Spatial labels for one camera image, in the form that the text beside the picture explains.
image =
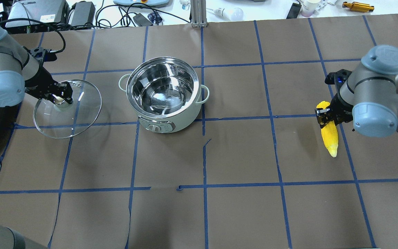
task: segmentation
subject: orange object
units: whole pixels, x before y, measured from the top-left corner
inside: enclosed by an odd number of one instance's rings
[[[343,2],[342,8],[349,8],[351,11],[356,11],[356,12],[373,12],[374,11],[374,6],[371,6],[367,3],[359,3],[359,2]]]

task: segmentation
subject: metal bowl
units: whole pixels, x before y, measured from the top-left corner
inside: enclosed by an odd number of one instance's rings
[[[186,110],[200,95],[199,79],[186,62],[158,57],[139,65],[127,81],[127,98],[141,115],[170,118]]]

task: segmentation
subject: pot handle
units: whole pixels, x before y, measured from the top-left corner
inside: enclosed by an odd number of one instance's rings
[[[125,79],[125,78],[130,77],[130,75],[131,75],[131,74],[126,74],[126,75],[124,75],[123,77],[121,77],[121,78],[119,79],[119,82],[117,83],[117,85],[119,86],[119,89],[121,89],[121,90],[124,91],[124,92],[127,92],[127,90],[124,90],[124,89],[121,87],[122,80]]]
[[[205,102],[207,102],[208,98],[210,97],[210,89],[207,86],[200,85],[200,88],[204,89],[207,92],[207,97],[205,97],[205,99],[200,102],[196,102],[196,104],[204,104]]]

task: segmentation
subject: white cup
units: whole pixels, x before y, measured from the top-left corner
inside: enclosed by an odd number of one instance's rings
[[[302,4],[302,11],[300,14],[305,17],[310,17],[321,0],[305,0]]]

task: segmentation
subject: sticker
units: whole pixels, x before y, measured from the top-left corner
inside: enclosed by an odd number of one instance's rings
[[[54,22],[56,14],[41,16],[41,22]]]

